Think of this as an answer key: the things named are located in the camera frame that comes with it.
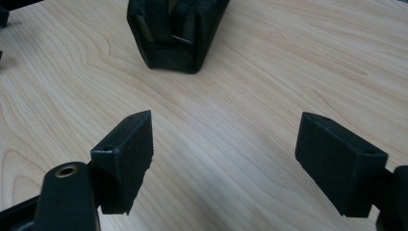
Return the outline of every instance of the table surface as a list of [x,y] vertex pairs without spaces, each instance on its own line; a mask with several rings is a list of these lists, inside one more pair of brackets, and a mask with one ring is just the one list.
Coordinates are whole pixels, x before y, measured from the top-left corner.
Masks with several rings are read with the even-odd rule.
[[154,158],[129,216],[103,230],[375,230],[342,218],[294,158],[302,112],[408,164],[408,4],[231,0],[199,73],[151,70],[125,0],[48,0],[0,33],[0,209],[87,163],[151,110]]

